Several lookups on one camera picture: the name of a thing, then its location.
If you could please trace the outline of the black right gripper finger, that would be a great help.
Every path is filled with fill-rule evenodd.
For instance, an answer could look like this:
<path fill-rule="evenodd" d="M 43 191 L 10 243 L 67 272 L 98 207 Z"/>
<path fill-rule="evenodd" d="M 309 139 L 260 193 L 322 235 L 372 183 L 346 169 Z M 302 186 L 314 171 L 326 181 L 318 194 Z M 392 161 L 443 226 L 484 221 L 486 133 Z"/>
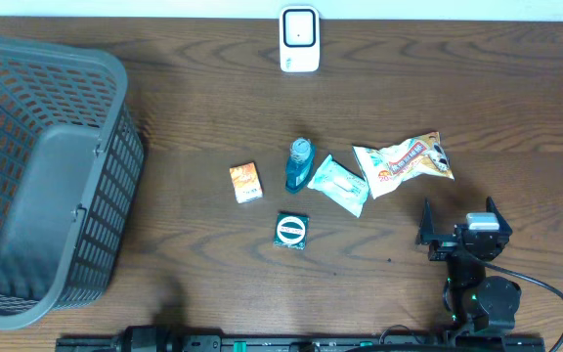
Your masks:
<path fill-rule="evenodd" d="M 500 214 L 495 202 L 493 201 L 493 199 L 491 197 L 486 198 L 486 210 L 488 212 L 493 213 L 496 216 L 496 218 L 498 220 L 498 231 L 500 233 L 505 234 L 505 235 L 511 235 L 512 234 L 512 228 L 508 225 L 506 220 Z"/>
<path fill-rule="evenodd" d="M 433 241 L 434 226 L 429 199 L 424 200 L 422 217 L 419 223 L 418 232 L 415 238 L 416 244 L 429 245 Z"/>

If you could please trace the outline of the yellow orange snack bag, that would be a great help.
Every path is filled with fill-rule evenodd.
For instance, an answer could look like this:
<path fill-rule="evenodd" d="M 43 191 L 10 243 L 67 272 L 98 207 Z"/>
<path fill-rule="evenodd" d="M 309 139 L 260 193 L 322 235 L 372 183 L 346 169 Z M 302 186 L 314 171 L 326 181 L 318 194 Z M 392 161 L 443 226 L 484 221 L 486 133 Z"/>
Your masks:
<path fill-rule="evenodd" d="M 352 149 L 373 199 L 394 192 L 402 183 L 420 175 L 455 178 L 437 131 L 382 149 Z"/>

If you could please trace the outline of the mint green wet wipes pack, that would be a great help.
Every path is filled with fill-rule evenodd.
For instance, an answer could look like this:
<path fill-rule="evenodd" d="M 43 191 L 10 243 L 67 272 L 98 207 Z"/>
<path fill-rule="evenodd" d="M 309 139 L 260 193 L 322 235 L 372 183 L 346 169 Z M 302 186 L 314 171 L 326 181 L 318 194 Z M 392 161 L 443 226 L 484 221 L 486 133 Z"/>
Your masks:
<path fill-rule="evenodd" d="M 308 183 L 359 218 L 368 199 L 368 183 L 350 172 L 329 154 Z"/>

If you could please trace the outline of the green white small box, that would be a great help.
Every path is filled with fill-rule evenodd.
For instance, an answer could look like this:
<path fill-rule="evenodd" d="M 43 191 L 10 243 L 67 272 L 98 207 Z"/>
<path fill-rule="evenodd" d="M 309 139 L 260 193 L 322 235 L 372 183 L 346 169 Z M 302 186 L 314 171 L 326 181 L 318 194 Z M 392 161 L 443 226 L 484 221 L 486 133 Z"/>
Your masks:
<path fill-rule="evenodd" d="M 276 221 L 273 245 L 303 250 L 306 246 L 308 229 L 307 216 L 280 212 Z"/>

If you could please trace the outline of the teal mouthwash bottle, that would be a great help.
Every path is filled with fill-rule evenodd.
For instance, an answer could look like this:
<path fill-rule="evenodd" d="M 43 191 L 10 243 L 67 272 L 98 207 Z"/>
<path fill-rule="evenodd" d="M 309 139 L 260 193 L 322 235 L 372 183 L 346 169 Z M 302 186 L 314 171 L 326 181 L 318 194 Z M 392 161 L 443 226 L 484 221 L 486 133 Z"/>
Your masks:
<path fill-rule="evenodd" d="M 285 167 L 285 188 L 290 193 L 298 193 L 309 182 L 315 154 L 316 146 L 306 138 L 298 138 L 290 145 Z"/>

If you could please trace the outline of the orange small box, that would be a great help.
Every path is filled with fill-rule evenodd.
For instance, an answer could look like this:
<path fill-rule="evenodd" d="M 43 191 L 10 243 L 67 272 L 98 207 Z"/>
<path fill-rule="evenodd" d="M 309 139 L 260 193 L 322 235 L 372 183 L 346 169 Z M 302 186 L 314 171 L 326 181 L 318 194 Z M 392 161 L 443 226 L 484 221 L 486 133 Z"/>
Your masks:
<path fill-rule="evenodd" d="M 263 196 L 258 172 L 254 162 L 230 168 L 237 203 L 246 203 Z"/>

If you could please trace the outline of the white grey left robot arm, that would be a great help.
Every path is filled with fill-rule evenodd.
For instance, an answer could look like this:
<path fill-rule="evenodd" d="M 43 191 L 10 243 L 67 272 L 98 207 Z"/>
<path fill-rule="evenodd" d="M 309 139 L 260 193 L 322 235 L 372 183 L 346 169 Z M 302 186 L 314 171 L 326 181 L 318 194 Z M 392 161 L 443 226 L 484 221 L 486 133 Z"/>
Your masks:
<path fill-rule="evenodd" d="M 129 327 L 115 341 L 116 352 L 173 352 L 173 334 L 158 326 Z"/>

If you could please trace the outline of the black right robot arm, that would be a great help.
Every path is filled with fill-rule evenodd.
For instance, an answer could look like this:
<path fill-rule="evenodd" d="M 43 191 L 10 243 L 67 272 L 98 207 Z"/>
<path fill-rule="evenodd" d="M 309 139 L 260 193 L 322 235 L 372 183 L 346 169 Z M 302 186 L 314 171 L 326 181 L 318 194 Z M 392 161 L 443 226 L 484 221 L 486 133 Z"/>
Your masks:
<path fill-rule="evenodd" d="M 484 212 L 467 214 L 466 222 L 454 225 L 449 234 L 435 232 L 430 204 L 424 204 L 415 242 L 428 247 L 430 261 L 447 264 L 446 306 L 455 315 L 458 330 L 477 334 L 514 329 L 520 286 L 486 274 L 511 235 L 491 198 L 486 199 Z"/>

